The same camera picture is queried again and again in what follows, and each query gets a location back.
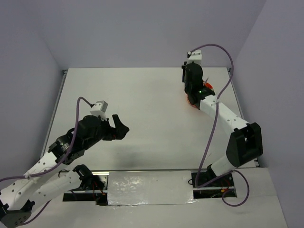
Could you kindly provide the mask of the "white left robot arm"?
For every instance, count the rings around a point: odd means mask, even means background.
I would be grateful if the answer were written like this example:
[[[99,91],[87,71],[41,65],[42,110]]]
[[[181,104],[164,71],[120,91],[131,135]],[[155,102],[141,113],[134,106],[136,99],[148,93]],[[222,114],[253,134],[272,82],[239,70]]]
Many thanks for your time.
[[[86,190],[104,183],[84,164],[77,165],[66,174],[51,180],[85,151],[99,141],[121,140],[129,132],[118,115],[114,114],[115,126],[111,127],[107,118],[87,115],[66,134],[58,137],[50,145],[44,156],[22,178],[17,177],[8,187],[0,191],[0,221],[7,228],[28,224],[31,214],[42,204],[65,191],[80,188]]]

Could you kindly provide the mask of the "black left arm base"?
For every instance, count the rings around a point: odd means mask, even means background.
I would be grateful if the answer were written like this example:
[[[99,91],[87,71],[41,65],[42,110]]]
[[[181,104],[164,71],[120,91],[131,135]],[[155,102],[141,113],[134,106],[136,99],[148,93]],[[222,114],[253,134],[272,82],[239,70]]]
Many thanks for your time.
[[[98,206],[107,206],[108,174],[93,174],[85,165],[78,165],[72,171],[79,175],[79,187],[65,192],[64,202],[94,202]]]

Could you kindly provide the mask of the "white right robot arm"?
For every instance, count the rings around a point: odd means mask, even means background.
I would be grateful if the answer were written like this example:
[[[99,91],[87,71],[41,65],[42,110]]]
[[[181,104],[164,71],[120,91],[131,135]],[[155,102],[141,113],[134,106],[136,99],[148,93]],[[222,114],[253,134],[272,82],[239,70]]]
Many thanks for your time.
[[[242,119],[218,99],[213,89],[203,81],[203,70],[199,64],[188,61],[181,68],[184,91],[190,105],[213,118],[212,132],[220,123],[229,137],[224,155],[206,170],[207,182],[217,186],[223,181],[223,174],[263,154],[261,127]]]

